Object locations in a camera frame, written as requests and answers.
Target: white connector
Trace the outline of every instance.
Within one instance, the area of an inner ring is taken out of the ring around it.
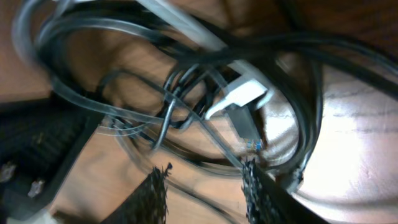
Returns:
[[[244,106],[264,94],[266,91],[267,88],[261,85],[257,80],[247,79],[246,77],[241,76],[225,87],[224,93],[226,96],[209,108],[205,115],[205,119],[210,119],[210,117],[217,111],[220,111],[229,105],[236,104],[238,106]]]

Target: wooden surface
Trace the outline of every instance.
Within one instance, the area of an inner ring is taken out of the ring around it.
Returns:
[[[174,2],[239,35],[288,31],[272,1]],[[298,3],[314,29],[348,34],[398,55],[397,1],[299,0]],[[16,5],[16,2],[0,2],[1,101],[45,97],[50,90],[44,76],[21,63],[12,49],[10,27]],[[84,31],[76,34],[71,43],[76,79],[87,89],[94,88],[109,67],[138,67],[161,82],[173,65],[171,59],[144,41],[115,32]],[[295,70],[292,60],[289,55],[284,57],[286,69]],[[362,61],[380,70],[374,63]],[[397,223],[398,103],[333,68],[324,67],[324,71],[326,102],[322,133],[300,189],[312,202],[297,198],[335,222]],[[126,102],[147,110],[158,108],[161,101],[159,95],[130,79],[112,83],[106,89],[106,96],[117,105]],[[278,104],[278,101],[271,103],[266,111],[267,133],[273,139],[289,137],[286,130],[293,124],[290,112]],[[227,121],[217,121],[216,125],[235,149],[241,147]],[[219,154],[197,125],[185,133],[171,131],[169,137],[196,150]],[[153,156],[152,162],[164,167],[171,162],[172,177],[242,214],[244,223],[246,203],[240,180],[209,177],[162,151]],[[101,220],[119,206],[144,177],[113,137],[95,134],[52,208]],[[173,191],[169,191],[167,203],[167,223],[223,222],[207,208]]]

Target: tangled cable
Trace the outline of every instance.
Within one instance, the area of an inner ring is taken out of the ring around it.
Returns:
[[[294,111],[299,130],[297,149],[287,162],[263,168],[264,172],[272,172],[275,175],[297,173],[302,175],[315,148],[323,113],[321,64],[344,71],[398,100],[397,84],[345,58],[320,50],[319,46],[332,45],[348,49],[398,74],[398,61],[393,56],[375,46],[343,35],[305,31],[307,28],[297,11],[284,3],[281,3],[280,7],[295,31],[287,34],[268,35],[255,39],[239,38],[207,21],[196,18],[228,46],[216,52],[202,52],[191,49],[165,35],[162,31],[170,29],[170,25],[140,4],[131,1],[78,3],[61,15],[48,19],[36,35],[35,44],[33,44],[30,39],[31,17],[43,1],[29,0],[21,7],[14,24],[14,43],[22,57],[32,60],[48,72],[53,90],[71,103],[118,119],[123,125],[122,128],[113,128],[118,136],[132,138],[139,136],[152,143],[152,150],[162,146],[187,162],[205,168],[206,171],[211,170],[213,165],[241,167],[241,158],[235,155],[215,129],[203,120],[203,115],[213,104],[214,97],[231,80],[239,76],[236,72],[231,70],[226,72],[225,69],[227,64],[235,60],[244,59],[254,65],[263,74],[255,78],[271,83],[273,88],[286,97]],[[96,94],[87,97],[86,91],[73,80],[65,53],[65,42],[68,36],[77,30],[87,28],[117,30],[141,37],[164,54],[174,58],[177,64],[171,69],[162,86],[148,80],[141,72],[132,72],[123,68],[115,69],[100,81]],[[307,100],[295,82],[276,64],[279,52],[296,52],[310,59],[312,99]],[[107,83],[120,76],[134,77],[154,91],[163,94],[165,101],[162,109],[152,116],[107,104],[100,95]],[[191,108],[183,100],[199,83],[204,83],[206,93]],[[188,111],[185,119],[180,121],[171,119],[173,110],[177,107]],[[126,121],[135,121],[137,124],[133,125]],[[226,159],[209,159],[194,152],[178,149],[173,143],[165,140],[169,127],[184,130],[193,122],[200,123],[220,147]],[[161,125],[159,134],[148,131],[152,125]],[[238,169],[227,168],[225,172],[217,167],[213,170],[219,175],[239,176]]]

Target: connector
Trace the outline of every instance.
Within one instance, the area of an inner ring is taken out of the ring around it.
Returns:
[[[239,77],[224,89],[226,96],[209,108],[205,119],[210,119],[217,111],[223,110],[229,105],[243,107],[263,95],[266,91],[267,88],[257,82],[257,80]]]

